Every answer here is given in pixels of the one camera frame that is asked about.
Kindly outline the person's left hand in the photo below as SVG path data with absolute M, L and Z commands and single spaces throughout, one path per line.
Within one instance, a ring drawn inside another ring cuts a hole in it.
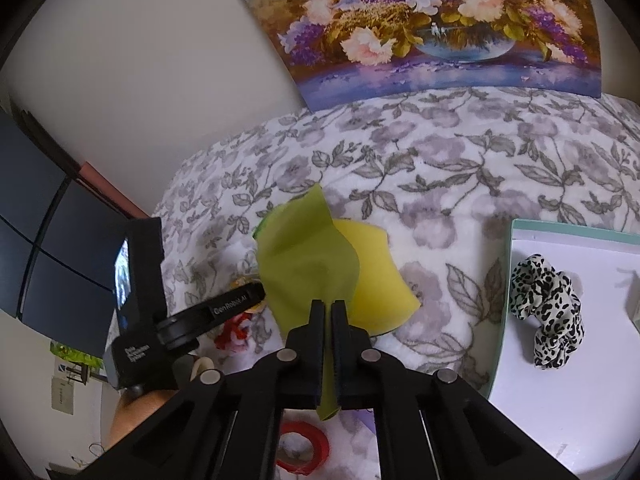
M 157 390 L 137 398 L 129 392 L 123 393 L 116 406 L 106 447 L 111 448 L 130 434 L 176 393 L 176 390 Z

